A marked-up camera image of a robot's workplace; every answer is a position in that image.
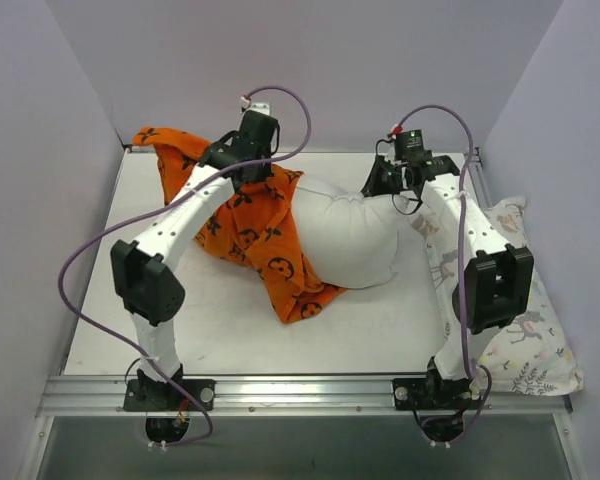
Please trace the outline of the aluminium front rail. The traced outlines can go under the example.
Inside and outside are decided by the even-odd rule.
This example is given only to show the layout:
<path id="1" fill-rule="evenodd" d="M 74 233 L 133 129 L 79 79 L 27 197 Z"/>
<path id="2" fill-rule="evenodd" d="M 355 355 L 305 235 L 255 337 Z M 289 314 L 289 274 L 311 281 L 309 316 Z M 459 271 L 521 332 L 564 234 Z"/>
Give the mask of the aluminium front rail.
<path id="1" fill-rule="evenodd" d="M 136 407 L 131 381 L 120 376 L 59 376 L 47 381 L 39 413 L 51 417 L 164 416 L 166 410 Z M 409 390 L 393 375 L 220 376 L 199 401 L 221 416 L 348 416 L 411 412 Z"/>

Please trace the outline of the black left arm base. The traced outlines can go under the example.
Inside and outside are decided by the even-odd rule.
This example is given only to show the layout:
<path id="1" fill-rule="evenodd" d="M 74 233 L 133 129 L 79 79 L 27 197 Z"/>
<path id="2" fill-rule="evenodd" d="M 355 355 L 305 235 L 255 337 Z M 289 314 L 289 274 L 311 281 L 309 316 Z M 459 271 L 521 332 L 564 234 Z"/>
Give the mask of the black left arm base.
<path id="1" fill-rule="evenodd" d="M 214 406 L 216 382 L 212 379 L 184 379 L 181 387 L 205 410 Z M 122 404 L 126 412 L 199 411 L 180 391 L 168 383 L 149 380 L 142 384 L 133 379 L 129 382 Z"/>

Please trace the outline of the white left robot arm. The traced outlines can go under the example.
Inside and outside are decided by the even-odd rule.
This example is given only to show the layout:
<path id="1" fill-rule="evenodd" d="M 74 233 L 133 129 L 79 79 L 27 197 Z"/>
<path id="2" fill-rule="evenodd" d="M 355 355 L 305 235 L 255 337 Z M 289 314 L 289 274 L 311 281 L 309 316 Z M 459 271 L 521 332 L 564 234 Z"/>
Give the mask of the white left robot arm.
<path id="1" fill-rule="evenodd" d="M 176 207 L 126 243 L 111 249 L 114 288 L 132 315 L 139 345 L 146 351 L 137 372 L 140 398 L 160 411 L 182 399 L 182 364 L 175 347 L 174 317 L 185 290 L 175 276 L 188 242 L 240 187 L 271 176 L 271 154 L 279 122 L 266 103 L 243 110 L 238 129 L 210 143 L 174 129 L 147 128 L 137 139 L 154 147 L 164 202 Z"/>

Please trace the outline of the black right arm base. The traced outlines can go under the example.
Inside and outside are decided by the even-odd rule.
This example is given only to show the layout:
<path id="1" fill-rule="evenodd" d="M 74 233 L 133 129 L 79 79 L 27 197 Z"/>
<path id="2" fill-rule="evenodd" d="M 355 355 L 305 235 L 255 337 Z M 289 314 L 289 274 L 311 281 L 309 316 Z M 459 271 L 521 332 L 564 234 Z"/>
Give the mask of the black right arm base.
<path id="1" fill-rule="evenodd" d="M 425 377 L 397 377 L 391 381 L 394 408 L 398 411 L 475 410 L 480 399 L 473 399 L 469 381 L 427 380 Z"/>

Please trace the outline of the orange black-patterned pillowcase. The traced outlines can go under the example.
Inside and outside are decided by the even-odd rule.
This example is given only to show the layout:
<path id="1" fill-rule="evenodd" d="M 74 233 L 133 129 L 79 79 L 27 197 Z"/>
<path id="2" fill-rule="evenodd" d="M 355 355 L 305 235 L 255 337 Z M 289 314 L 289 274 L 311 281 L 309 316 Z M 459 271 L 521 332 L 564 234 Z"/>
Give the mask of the orange black-patterned pillowcase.
<path id="1" fill-rule="evenodd" d="M 155 149 L 164 203 L 169 204 L 210 142 L 185 131 L 145 126 L 132 144 Z M 291 207 L 303 179 L 302 171 L 273 164 L 269 178 L 241 187 L 194 237 L 206 253 L 255 270 L 285 324 L 318 315 L 345 292 L 316 275 L 300 244 Z"/>

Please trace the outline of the white floral pillow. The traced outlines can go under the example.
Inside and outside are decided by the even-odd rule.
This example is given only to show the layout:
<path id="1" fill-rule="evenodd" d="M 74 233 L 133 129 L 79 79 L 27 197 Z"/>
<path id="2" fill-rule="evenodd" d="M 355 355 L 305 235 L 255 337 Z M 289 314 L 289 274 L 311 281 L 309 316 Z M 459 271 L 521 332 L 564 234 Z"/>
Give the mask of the white floral pillow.
<path id="1" fill-rule="evenodd" d="M 449 337 L 459 325 L 451 305 L 457 285 L 457 242 L 443 231 L 426 207 L 421 207 L 410 223 L 426 242 L 444 335 Z M 560 396 L 583 388 L 583 371 L 537 272 L 532 274 L 526 312 L 493 332 L 480 363 L 490 371 L 494 391 Z"/>

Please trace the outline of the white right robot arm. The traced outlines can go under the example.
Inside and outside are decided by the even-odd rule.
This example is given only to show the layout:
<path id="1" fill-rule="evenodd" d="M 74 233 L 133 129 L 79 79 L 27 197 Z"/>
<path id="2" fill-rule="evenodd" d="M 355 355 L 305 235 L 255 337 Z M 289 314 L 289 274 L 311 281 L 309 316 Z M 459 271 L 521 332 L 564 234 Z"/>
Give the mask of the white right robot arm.
<path id="1" fill-rule="evenodd" d="M 396 126 L 375 155 L 362 192 L 407 196 L 423 221 L 432 250 L 434 285 L 449 334 L 431 359 L 423 385 L 426 402 L 445 409 L 459 397 L 457 381 L 487 374 L 479 358 L 495 335 L 527 309 L 534 257 L 516 247 L 487 219 L 469 190 L 468 168 L 426 149 L 419 130 Z"/>

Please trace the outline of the aluminium rail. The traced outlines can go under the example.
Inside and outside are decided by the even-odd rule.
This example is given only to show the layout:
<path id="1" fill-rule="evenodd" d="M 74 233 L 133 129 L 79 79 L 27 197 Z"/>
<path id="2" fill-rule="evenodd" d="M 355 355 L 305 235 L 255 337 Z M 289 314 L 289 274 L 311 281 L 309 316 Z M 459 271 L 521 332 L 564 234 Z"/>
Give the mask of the aluminium rail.
<path id="1" fill-rule="evenodd" d="M 136 407 L 131 381 L 120 376 L 59 376 L 47 381 L 39 413 L 51 417 L 164 416 L 166 410 Z M 348 416 L 411 412 L 409 390 L 393 375 L 220 376 L 199 401 L 221 416 Z"/>
<path id="2" fill-rule="evenodd" d="M 125 151 L 130 151 L 132 153 L 154 153 L 155 149 L 153 145 L 149 145 L 149 146 L 134 146 L 131 144 L 125 144 L 123 145 L 123 148 L 125 149 Z M 433 149 L 431 148 L 432 152 L 436 155 L 440 154 L 448 154 L 448 155 L 463 155 L 466 157 L 466 155 L 468 154 L 468 151 L 465 150 L 464 152 L 461 152 L 459 149 L 448 149 L 448 148 L 443 148 L 443 149 Z M 291 153 L 293 151 L 292 148 L 286 148 L 286 149 L 280 149 L 278 150 L 276 153 L 273 154 L 274 157 L 280 157 L 283 155 L 286 155 L 288 153 Z M 303 148 L 300 153 L 303 154 L 309 154 L 309 153 L 319 153 L 319 154 L 349 154 L 349 153 L 360 153 L 360 154 L 374 154 L 375 153 L 375 147 L 374 145 L 371 145 L 370 147 L 367 148 L 322 148 L 322 147 L 305 147 Z"/>

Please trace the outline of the aluminium back rail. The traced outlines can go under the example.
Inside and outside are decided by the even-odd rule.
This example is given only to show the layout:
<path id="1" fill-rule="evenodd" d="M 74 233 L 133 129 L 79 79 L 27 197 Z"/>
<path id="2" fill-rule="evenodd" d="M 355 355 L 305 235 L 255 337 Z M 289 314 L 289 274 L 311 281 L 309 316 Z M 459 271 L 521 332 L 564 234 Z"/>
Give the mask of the aluminium back rail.
<path id="1" fill-rule="evenodd" d="M 123 148 L 125 149 L 125 151 L 130 151 L 132 153 L 154 153 L 155 149 L 153 145 L 149 145 L 149 146 L 134 146 L 131 144 L 125 144 L 123 145 Z M 443 149 L 433 149 L 431 148 L 432 152 L 436 155 L 440 154 L 448 154 L 448 155 L 463 155 L 466 157 L 466 155 L 468 154 L 468 151 L 465 150 L 464 152 L 461 152 L 459 149 L 448 149 L 448 148 L 443 148 Z M 293 151 L 292 148 L 286 148 L 286 149 L 280 149 L 278 150 L 276 153 L 273 154 L 274 157 L 280 157 L 283 155 L 286 155 L 288 153 L 291 153 Z M 319 154 L 349 154 L 349 153 L 360 153 L 360 154 L 374 154 L 375 153 L 375 147 L 374 145 L 371 145 L 370 147 L 367 148 L 322 148 L 322 147 L 305 147 L 303 148 L 300 153 L 303 154 L 309 154 L 309 153 L 319 153 Z"/>

